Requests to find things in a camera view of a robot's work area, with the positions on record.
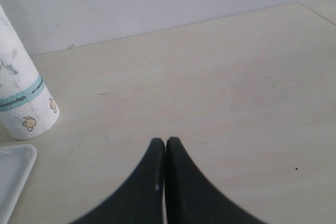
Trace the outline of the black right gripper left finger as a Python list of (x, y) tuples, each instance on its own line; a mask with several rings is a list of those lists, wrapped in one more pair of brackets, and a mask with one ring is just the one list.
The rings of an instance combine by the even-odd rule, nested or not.
[(123, 184), (73, 223), (163, 223), (164, 162), (164, 142), (153, 138)]

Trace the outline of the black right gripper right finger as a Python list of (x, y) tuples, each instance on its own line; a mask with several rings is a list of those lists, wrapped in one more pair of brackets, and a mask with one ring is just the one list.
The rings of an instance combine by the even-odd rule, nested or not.
[(168, 223), (263, 223), (204, 176), (178, 137), (166, 143), (165, 205)]

